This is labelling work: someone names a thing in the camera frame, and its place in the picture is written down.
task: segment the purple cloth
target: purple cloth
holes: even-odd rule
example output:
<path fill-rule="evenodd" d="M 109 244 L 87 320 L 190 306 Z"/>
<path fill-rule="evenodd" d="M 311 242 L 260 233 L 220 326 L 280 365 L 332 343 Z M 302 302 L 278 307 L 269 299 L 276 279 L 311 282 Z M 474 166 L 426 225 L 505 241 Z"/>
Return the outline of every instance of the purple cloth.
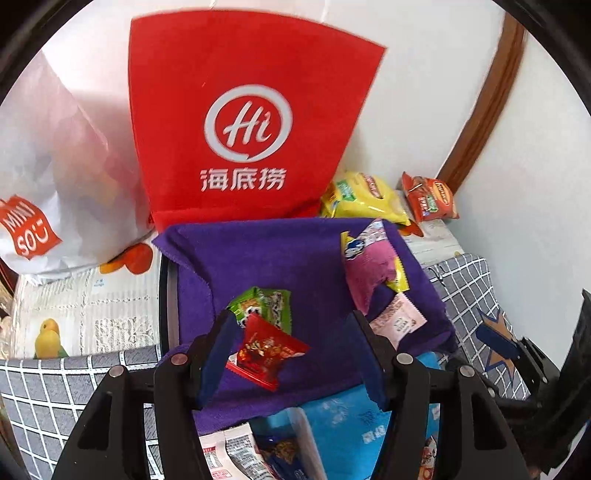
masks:
<path fill-rule="evenodd" d="M 219 389 L 196 413 L 200 434 L 241 420 L 267 416 L 286 407 L 323 398 L 361 382 L 353 355 L 343 348 L 340 325 L 355 307 L 340 253 L 340 233 L 358 236 L 370 219 L 278 219 L 169 227 L 154 240 L 179 265 L 178 315 L 181 343 L 207 333 L 214 317 L 247 288 L 291 291 L 292 335 L 310 345 L 309 352 L 288 359 L 272 393 L 226 370 Z M 457 349 L 445 306 L 423 273 L 397 227 L 384 222 L 386 233 L 404 265 L 408 298 L 427 324 L 407 335 L 399 351 L 419 355 Z M 393 298 L 379 286 L 368 319 Z M 236 351 L 240 343 L 236 339 Z"/>

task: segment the metal screw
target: metal screw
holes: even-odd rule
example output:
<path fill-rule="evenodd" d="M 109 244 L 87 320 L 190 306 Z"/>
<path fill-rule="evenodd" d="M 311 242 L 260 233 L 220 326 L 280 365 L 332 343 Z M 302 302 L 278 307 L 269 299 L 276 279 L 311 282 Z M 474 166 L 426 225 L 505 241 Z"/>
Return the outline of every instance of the metal screw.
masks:
<path fill-rule="evenodd" d="M 113 378 L 117 378 L 123 375 L 124 371 L 125 368 L 123 367 L 123 365 L 115 365 L 114 367 L 111 367 L 111 369 L 109 370 L 109 375 Z"/>
<path fill-rule="evenodd" d="M 413 362 L 413 356 L 407 353 L 399 353 L 396 355 L 396 360 L 399 364 L 410 365 Z"/>
<path fill-rule="evenodd" d="M 187 363 L 187 360 L 187 355 L 185 355 L 184 353 L 177 353 L 176 355 L 173 355 L 173 357 L 170 359 L 173 365 L 184 365 Z"/>
<path fill-rule="evenodd" d="M 473 377 L 474 376 L 474 369 L 468 365 L 462 365 L 460 367 L 460 373 L 464 376 L 464 377 Z"/>

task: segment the brown door frame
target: brown door frame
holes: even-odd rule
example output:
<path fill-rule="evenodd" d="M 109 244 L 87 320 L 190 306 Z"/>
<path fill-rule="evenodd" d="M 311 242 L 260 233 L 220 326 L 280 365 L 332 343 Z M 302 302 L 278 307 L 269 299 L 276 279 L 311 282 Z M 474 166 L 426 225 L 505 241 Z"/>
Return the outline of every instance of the brown door frame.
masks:
<path fill-rule="evenodd" d="M 523 57 L 525 34 L 525 28 L 506 13 L 496 54 L 472 115 L 437 174 L 454 193 L 476 163 L 505 107 Z"/>

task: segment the parrot illustration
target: parrot illustration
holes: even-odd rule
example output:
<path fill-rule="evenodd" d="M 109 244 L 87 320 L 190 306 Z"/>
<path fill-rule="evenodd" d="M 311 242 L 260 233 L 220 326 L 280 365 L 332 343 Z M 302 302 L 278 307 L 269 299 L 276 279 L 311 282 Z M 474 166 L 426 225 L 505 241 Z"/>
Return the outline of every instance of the parrot illustration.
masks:
<path fill-rule="evenodd" d="M 60 327 L 54 319 L 43 321 L 35 340 L 35 360 L 65 358 L 68 354 L 61 346 Z"/>

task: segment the hi logo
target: hi logo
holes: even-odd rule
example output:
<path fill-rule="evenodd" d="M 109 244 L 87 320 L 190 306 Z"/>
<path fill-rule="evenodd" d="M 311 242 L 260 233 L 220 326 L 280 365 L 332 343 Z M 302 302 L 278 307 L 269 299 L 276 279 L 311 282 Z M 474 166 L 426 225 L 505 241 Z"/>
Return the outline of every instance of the hi logo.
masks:
<path fill-rule="evenodd" d="M 226 160 L 253 163 L 279 150 L 292 123 L 282 94 L 263 85 L 242 85 L 213 103 L 205 117 L 205 140 Z"/>

